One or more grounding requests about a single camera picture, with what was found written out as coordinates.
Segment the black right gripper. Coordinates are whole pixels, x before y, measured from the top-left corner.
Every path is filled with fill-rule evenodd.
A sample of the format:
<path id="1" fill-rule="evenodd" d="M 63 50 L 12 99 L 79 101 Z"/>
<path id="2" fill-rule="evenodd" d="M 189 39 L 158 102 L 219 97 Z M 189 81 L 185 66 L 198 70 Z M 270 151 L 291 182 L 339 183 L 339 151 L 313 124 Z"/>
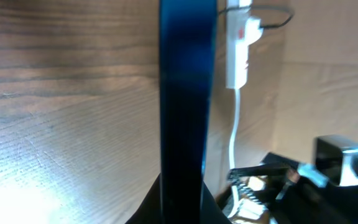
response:
<path id="1" fill-rule="evenodd" d="M 254 167 L 231 169 L 227 181 L 259 205 L 267 205 L 277 223 L 294 224 L 346 224 L 358 223 L 358 185 L 339 187 L 327 184 L 317 187 L 306 177 L 288 187 L 277 200 L 278 181 L 265 190 L 253 190 L 241 181 L 244 177 L 279 176 L 282 179 L 291 169 L 284 163 L 263 164 Z"/>

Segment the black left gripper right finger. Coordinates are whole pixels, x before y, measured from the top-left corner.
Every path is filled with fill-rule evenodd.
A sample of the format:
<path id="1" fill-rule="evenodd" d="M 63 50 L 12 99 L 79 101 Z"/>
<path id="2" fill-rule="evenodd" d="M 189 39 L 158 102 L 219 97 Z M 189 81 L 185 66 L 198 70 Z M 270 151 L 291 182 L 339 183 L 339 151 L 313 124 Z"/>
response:
<path id="1" fill-rule="evenodd" d="M 201 198 L 201 211 L 200 211 L 201 224 L 231 224 L 229 219 L 223 214 L 222 210 L 218 207 L 213 195 L 203 183 L 202 198 Z"/>

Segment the blue screen smartphone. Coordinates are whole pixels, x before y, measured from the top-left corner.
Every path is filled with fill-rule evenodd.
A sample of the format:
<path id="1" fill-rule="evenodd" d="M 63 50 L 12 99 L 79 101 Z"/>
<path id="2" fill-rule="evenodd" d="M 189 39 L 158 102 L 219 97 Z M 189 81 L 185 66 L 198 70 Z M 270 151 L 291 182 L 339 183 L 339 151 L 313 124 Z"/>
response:
<path id="1" fill-rule="evenodd" d="M 199 223 L 214 73 L 217 2 L 161 0 L 162 223 Z"/>

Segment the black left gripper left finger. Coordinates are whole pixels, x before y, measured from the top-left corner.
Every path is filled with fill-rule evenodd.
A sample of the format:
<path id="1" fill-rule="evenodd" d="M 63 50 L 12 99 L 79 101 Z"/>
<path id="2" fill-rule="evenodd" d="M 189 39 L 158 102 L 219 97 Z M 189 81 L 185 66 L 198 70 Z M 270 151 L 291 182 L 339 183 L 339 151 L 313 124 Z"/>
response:
<path id="1" fill-rule="evenodd" d="M 153 182 L 147 195 L 126 224 L 161 224 L 160 176 Z"/>

